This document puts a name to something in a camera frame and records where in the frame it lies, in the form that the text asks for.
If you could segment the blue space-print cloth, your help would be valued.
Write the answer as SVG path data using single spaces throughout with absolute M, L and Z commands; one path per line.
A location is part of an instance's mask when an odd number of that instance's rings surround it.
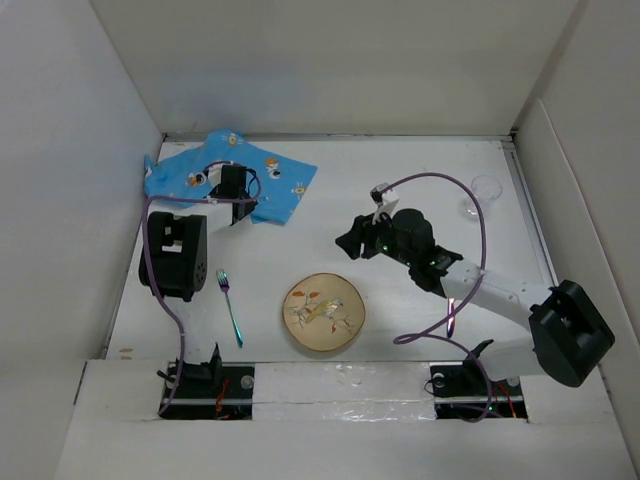
M 224 166 L 249 169 L 249 195 L 258 197 L 255 223 L 284 225 L 310 186 L 317 167 L 263 150 L 231 130 L 216 130 L 196 148 L 154 162 L 144 158 L 143 190 L 148 197 L 205 199 L 215 194 Z

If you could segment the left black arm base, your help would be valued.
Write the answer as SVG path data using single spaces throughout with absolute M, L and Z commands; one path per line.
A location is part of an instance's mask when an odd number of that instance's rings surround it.
M 177 373 L 170 363 L 157 376 L 164 382 L 159 417 L 165 420 L 251 420 L 255 365 L 226 363 L 218 346 L 211 359 L 200 364 L 185 363 L 178 387 L 169 399 Z

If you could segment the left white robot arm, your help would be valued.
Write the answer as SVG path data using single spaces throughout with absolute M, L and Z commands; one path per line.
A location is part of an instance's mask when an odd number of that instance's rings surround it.
M 152 195 L 142 220 L 141 283 L 158 298 L 192 300 L 208 275 L 208 236 L 249 217 L 261 181 L 249 167 L 215 162 L 192 177 L 208 188 L 202 198 Z

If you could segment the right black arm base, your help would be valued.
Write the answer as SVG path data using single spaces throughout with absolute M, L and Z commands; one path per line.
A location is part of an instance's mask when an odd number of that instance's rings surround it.
M 519 380 L 511 385 L 506 380 L 491 381 L 487 387 L 477 362 L 467 356 L 462 361 L 429 364 L 431 377 L 423 389 L 434 398 L 437 420 L 457 419 L 522 419 L 528 414 Z

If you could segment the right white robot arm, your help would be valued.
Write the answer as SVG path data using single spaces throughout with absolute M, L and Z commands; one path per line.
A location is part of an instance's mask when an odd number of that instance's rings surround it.
M 351 259 L 385 255 L 409 270 L 414 283 L 442 298 L 469 302 L 514 322 L 528 337 L 487 339 L 466 358 L 462 381 L 483 394 L 498 381 L 547 375 L 581 386 L 615 343 L 615 336 L 585 290 L 564 280 L 555 287 L 512 280 L 482 269 L 434 239 L 431 224 L 415 209 L 394 216 L 358 216 L 335 243 Z

